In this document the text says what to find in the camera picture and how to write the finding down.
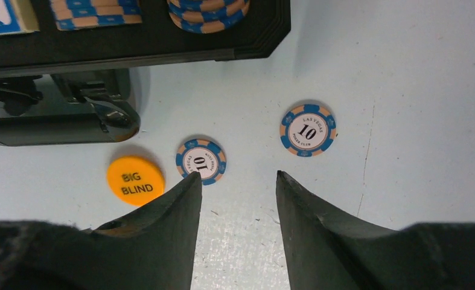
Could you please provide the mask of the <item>orange round button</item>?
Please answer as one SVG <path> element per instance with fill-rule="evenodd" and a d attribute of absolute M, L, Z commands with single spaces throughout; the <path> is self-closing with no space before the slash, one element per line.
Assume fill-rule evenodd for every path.
<path fill-rule="evenodd" d="M 120 200 L 137 207 L 165 193 L 165 178 L 155 163 L 141 156 L 115 159 L 106 171 L 107 183 Z"/>

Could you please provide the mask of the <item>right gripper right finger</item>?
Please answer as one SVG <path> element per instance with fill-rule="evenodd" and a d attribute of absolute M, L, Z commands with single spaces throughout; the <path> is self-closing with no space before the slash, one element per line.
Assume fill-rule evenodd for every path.
<path fill-rule="evenodd" d="M 391 230 L 337 208 L 283 171 L 276 203 L 292 289 L 475 289 L 475 223 Z"/>

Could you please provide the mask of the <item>black poker set case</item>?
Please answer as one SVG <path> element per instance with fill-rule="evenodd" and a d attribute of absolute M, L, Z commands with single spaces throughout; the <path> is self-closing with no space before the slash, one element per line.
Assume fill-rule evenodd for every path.
<path fill-rule="evenodd" d="M 40 116 L 0 118 L 0 145 L 114 143 L 133 137 L 140 117 L 128 101 L 130 68 L 269 57 L 291 29 L 289 1 L 251 1 L 242 21 L 197 34 L 170 19 L 165 1 L 146 1 L 141 24 L 62 32 L 45 1 L 32 1 L 43 30 L 0 38 L 0 81 L 36 92 L 49 75 L 63 100 Z"/>

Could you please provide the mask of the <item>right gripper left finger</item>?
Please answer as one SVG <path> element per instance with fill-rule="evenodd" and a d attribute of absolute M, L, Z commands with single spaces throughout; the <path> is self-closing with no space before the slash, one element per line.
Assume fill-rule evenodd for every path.
<path fill-rule="evenodd" d="M 189 289 L 201 203 L 192 173 L 94 230 L 0 221 L 0 289 Z"/>

